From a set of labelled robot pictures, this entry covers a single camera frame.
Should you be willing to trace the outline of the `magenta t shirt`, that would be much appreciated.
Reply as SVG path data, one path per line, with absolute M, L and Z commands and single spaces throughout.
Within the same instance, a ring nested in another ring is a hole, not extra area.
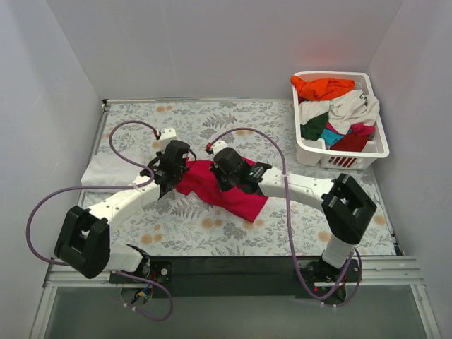
M 237 187 L 222 192 L 210 170 L 212 163 L 210 160 L 187 160 L 189 171 L 184 174 L 176 190 L 186 196 L 195 193 L 204 203 L 224 208 L 247 222 L 254 222 L 268 198 L 246 194 Z

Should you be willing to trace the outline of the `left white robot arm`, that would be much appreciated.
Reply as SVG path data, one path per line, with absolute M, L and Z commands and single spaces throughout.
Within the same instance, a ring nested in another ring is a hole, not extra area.
M 88 208 L 71 208 L 56 241 L 55 256 L 88 279 L 104 270 L 122 270 L 134 282 L 145 281 L 150 274 L 147 253 L 134 245 L 113 244 L 112 233 L 134 213 L 176 188 L 189 171 L 186 159 L 190 151 L 189 144 L 170 141 L 140 172 L 131 189 Z

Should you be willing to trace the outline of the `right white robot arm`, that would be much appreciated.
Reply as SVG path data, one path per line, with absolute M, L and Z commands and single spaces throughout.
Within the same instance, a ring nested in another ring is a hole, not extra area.
M 288 198 L 323 212 L 331 231 L 319 259 L 320 274 L 327 280 L 345 272 L 345 262 L 366 232 L 376 212 L 376 204 L 348 174 L 335 179 L 317 179 L 282 170 L 262 162 L 250 165 L 233 148 L 208 146 L 213 156 L 210 170 L 221 191 L 237 188 L 249 195 Z

